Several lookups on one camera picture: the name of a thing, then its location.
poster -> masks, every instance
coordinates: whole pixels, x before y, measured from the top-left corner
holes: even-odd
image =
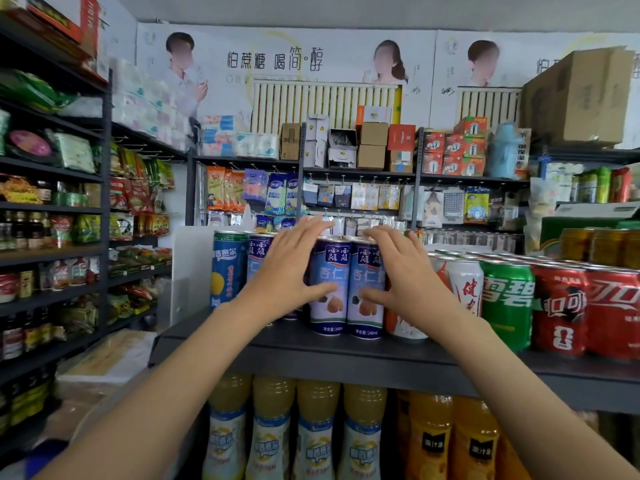
[[[401,121],[426,126],[435,39],[436,31],[140,23],[136,63],[186,90],[180,110],[196,119],[237,114],[249,127],[255,78],[402,85]]]
[[[627,46],[640,52],[640,34],[438,31],[429,125],[452,128],[461,86],[521,88],[574,50]],[[631,78],[624,141],[640,146],[640,63]]]

ceiling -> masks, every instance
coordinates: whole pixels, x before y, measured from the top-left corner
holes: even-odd
[[[120,0],[141,21],[253,27],[640,32],[640,0]]]

radiator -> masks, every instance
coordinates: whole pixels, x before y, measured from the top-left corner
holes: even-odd
[[[283,123],[302,123],[309,114],[329,116],[336,129],[355,129],[359,105],[393,107],[398,86],[256,79],[251,131],[280,134]]]
[[[519,124],[521,92],[522,88],[459,86],[455,122],[466,116],[484,116],[489,128],[495,128],[503,121]]]

red can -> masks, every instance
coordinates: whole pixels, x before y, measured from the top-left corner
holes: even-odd
[[[587,350],[617,359],[640,358],[640,272],[588,267]]]
[[[536,279],[532,342],[540,350],[580,356],[587,345],[588,281],[583,269],[531,263]]]

sprite can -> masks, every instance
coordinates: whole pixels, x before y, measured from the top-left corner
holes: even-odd
[[[481,316],[514,352],[531,343],[533,291],[536,284],[524,262],[482,260],[484,272]]]

